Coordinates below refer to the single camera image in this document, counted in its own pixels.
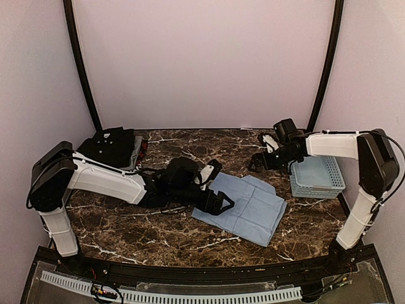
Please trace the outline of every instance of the black garment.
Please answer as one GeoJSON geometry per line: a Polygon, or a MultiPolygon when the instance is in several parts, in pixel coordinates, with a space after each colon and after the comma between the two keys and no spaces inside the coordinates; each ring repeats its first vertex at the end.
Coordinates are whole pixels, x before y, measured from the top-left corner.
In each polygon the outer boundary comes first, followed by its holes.
{"type": "Polygon", "coordinates": [[[123,168],[130,165],[134,143],[134,130],[119,127],[96,132],[93,138],[86,139],[77,151],[105,165],[123,168]]]}

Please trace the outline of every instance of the black metal frame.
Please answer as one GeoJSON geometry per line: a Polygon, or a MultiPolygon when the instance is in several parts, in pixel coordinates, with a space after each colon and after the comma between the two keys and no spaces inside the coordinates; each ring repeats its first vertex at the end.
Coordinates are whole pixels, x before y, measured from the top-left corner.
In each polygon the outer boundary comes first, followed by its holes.
{"type": "MultiPolygon", "coordinates": [[[[356,262],[372,258],[378,267],[389,303],[394,303],[394,298],[374,245],[361,247],[356,262]]],[[[321,267],[325,264],[326,260],[327,256],[319,256],[296,262],[247,267],[180,268],[134,265],[82,257],[82,262],[96,271],[98,280],[106,284],[115,285],[116,287],[121,285],[136,287],[140,282],[181,285],[225,285],[275,281],[277,286],[289,284],[300,286],[304,294],[315,286],[318,288],[321,280],[331,275],[331,273],[325,272],[321,267]]],[[[38,261],[55,265],[58,272],[72,274],[65,269],[63,264],[60,264],[60,256],[55,250],[39,247],[31,265],[27,282],[25,283],[21,304],[25,304],[27,300],[38,261]]],[[[336,273],[333,274],[342,274],[346,271],[347,269],[337,269],[336,273]]]]}
{"type": "Polygon", "coordinates": [[[319,83],[318,92],[316,93],[311,117],[309,118],[308,126],[306,127],[306,130],[308,132],[314,131],[316,121],[321,111],[323,98],[325,97],[325,92],[327,90],[330,72],[332,71],[333,59],[335,58],[337,39],[339,37],[340,30],[340,22],[342,21],[343,3],[344,0],[336,0],[335,2],[335,11],[333,13],[332,29],[330,31],[327,56],[325,58],[321,81],[319,83]]]}
{"type": "Polygon", "coordinates": [[[347,203],[345,197],[343,196],[342,193],[339,193],[339,195],[337,196],[337,199],[339,200],[339,203],[342,206],[344,215],[346,217],[348,217],[350,215],[350,208],[349,208],[349,204],[347,203]]]}
{"type": "MultiPolygon", "coordinates": [[[[321,110],[323,98],[325,97],[330,72],[332,70],[333,59],[335,57],[337,39],[339,36],[340,22],[342,20],[343,14],[343,3],[344,0],[335,0],[335,11],[333,13],[332,29],[330,32],[328,51],[325,58],[325,64],[323,66],[318,93],[316,94],[311,117],[309,118],[308,126],[306,128],[308,132],[312,132],[315,128],[316,121],[318,119],[321,110]]],[[[83,56],[80,50],[80,43],[78,40],[72,0],[63,0],[63,4],[65,6],[65,15],[69,31],[70,43],[72,45],[73,55],[75,57],[80,83],[82,84],[83,93],[86,99],[87,107],[91,115],[91,119],[93,121],[93,125],[96,128],[96,131],[100,131],[103,128],[101,126],[100,118],[96,109],[96,104],[94,103],[94,98],[91,93],[89,80],[87,78],[86,70],[84,67],[83,56]]]]}
{"type": "Polygon", "coordinates": [[[102,131],[100,117],[97,113],[96,104],[94,103],[93,95],[87,78],[86,69],[84,67],[84,61],[82,52],[80,50],[80,43],[78,41],[75,15],[73,12],[72,0],[63,0],[63,6],[65,7],[66,23],[68,26],[70,44],[72,45],[73,56],[75,57],[76,68],[80,83],[82,84],[82,90],[86,99],[87,107],[90,112],[91,120],[93,121],[96,131],[102,131]]]}

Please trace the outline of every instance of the curved black pole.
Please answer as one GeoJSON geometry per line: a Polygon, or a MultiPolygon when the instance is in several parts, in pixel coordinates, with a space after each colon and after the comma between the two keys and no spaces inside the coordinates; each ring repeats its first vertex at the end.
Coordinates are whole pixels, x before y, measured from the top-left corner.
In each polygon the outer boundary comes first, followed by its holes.
{"type": "Polygon", "coordinates": [[[100,118],[97,113],[96,104],[94,103],[93,95],[91,94],[89,80],[87,79],[86,70],[84,68],[84,62],[82,52],[80,50],[80,44],[77,36],[77,29],[75,23],[75,15],[73,14],[72,0],[63,0],[63,6],[65,7],[66,22],[68,24],[68,31],[70,37],[70,44],[72,45],[73,55],[76,61],[76,67],[84,97],[86,99],[87,107],[89,108],[91,120],[93,121],[96,131],[102,131],[100,118]]]}
{"type": "Polygon", "coordinates": [[[306,127],[307,132],[314,131],[316,121],[319,116],[319,112],[321,111],[323,98],[325,97],[325,92],[327,90],[330,71],[332,70],[333,58],[335,57],[336,52],[340,22],[342,21],[343,2],[344,0],[336,0],[335,2],[335,12],[333,13],[332,29],[330,31],[327,57],[325,58],[325,64],[323,66],[321,81],[319,83],[318,93],[316,93],[316,98],[314,106],[312,108],[311,117],[309,118],[308,126],[306,127]]]}

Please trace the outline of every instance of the folded cloth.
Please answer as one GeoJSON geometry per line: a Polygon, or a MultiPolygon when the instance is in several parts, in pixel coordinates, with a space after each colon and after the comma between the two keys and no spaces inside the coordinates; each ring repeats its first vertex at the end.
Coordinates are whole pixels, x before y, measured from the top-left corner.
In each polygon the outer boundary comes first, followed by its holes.
{"type": "Polygon", "coordinates": [[[122,170],[126,170],[126,171],[135,170],[135,168],[139,162],[142,145],[145,143],[147,144],[147,141],[143,140],[142,136],[135,135],[135,131],[134,131],[134,137],[135,137],[134,150],[132,151],[132,154],[130,157],[129,166],[120,168],[122,170]]]}
{"type": "Polygon", "coordinates": [[[98,131],[86,139],[77,151],[99,163],[115,168],[129,167],[135,145],[133,129],[123,127],[98,131]]]}
{"type": "Polygon", "coordinates": [[[267,247],[287,206],[275,195],[275,188],[250,175],[240,179],[224,173],[209,188],[224,192],[235,206],[217,216],[195,208],[192,217],[267,247]]]}

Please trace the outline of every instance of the white cable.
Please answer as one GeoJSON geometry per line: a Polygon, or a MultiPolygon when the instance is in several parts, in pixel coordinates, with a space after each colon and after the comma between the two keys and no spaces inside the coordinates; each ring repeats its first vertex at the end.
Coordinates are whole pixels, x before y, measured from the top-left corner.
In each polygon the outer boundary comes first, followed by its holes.
{"type": "Polygon", "coordinates": [[[65,230],[65,231],[58,231],[58,232],[54,232],[54,233],[52,233],[51,231],[47,230],[47,229],[45,228],[45,226],[43,226],[43,228],[44,228],[45,232],[48,233],[49,238],[52,238],[52,236],[57,236],[58,234],[62,234],[62,233],[69,232],[72,227],[70,227],[70,225],[69,225],[69,229],[68,229],[68,230],[65,230]]]}
{"type": "Polygon", "coordinates": [[[360,221],[353,213],[350,214],[355,220],[357,220],[361,225],[363,226],[367,226],[367,227],[371,227],[372,225],[374,225],[374,222],[372,224],[366,224],[363,223],[362,221],[360,221]]]}

